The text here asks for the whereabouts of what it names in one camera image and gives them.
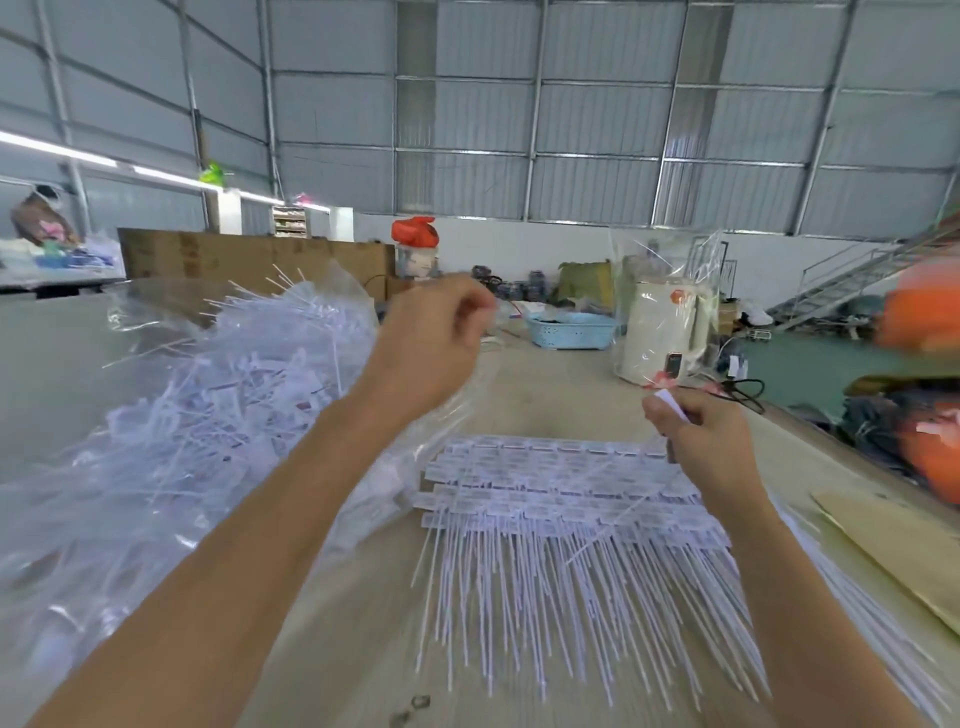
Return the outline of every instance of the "metal staircase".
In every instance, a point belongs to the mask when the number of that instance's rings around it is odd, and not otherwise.
[[[960,215],[953,215],[938,227],[926,230],[891,250],[871,250],[853,259],[841,259],[833,266],[817,271],[824,264],[860,245],[854,243],[804,269],[797,295],[767,310],[777,322],[774,330],[786,331],[810,319],[825,316],[840,303],[862,294],[867,286],[888,279],[933,255],[948,254],[958,241]]]

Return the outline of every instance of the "concrete floor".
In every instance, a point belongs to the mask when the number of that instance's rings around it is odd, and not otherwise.
[[[833,418],[843,414],[843,390],[866,374],[895,372],[897,352],[833,336],[774,333],[769,342],[744,341],[750,377],[763,379],[763,397],[781,407],[807,403]]]

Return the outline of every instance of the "wooden table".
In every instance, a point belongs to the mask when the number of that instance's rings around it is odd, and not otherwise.
[[[644,392],[613,376],[604,352],[549,352],[508,337],[499,375],[469,423],[474,433],[592,440],[643,441],[653,434],[643,418]],[[878,476],[855,458],[841,463],[830,445],[751,413],[757,462],[764,481],[817,520],[811,491],[881,492],[904,497],[957,525],[956,514],[895,479]],[[456,667],[455,688],[446,688],[445,650],[432,647],[420,674],[414,671],[425,580],[410,579],[424,532],[419,516],[388,525],[362,544],[352,558],[311,578],[292,611],[240,722],[253,726],[393,728],[391,716],[406,710],[414,695],[430,695],[428,709],[413,713],[415,728],[530,728],[604,726],[771,726],[763,705],[739,692],[714,666],[695,635],[688,643],[707,693],[697,713],[685,679],[672,691],[668,712],[658,694],[648,695],[632,660],[614,667],[614,706],[607,704],[594,671],[584,685],[567,676],[562,659],[547,660],[548,694],[540,702],[530,671],[511,672],[489,697],[479,666]],[[937,661],[941,681],[960,694],[960,642],[936,618],[861,555],[834,528],[823,525],[827,553],[878,598]],[[953,698],[960,724],[960,698]]]

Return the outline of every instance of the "orange object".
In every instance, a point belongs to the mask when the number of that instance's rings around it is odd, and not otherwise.
[[[395,220],[390,227],[390,236],[400,245],[411,248],[436,248],[440,236],[432,223],[435,217],[411,217],[408,220]]]
[[[940,498],[960,504],[960,401],[943,400],[935,407],[907,422],[900,448]]]
[[[887,296],[876,341],[922,352],[960,349],[960,260],[940,257],[906,271]]]

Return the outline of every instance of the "hand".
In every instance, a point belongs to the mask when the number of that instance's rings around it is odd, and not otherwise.
[[[643,401],[643,413],[670,440],[674,457],[700,489],[709,512],[726,524],[744,510],[768,506],[740,405],[696,389],[675,388],[670,394],[694,425],[656,397]]]
[[[351,394],[373,397],[403,428],[439,407],[473,373],[496,298],[467,275],[444,276],[393,298]]]

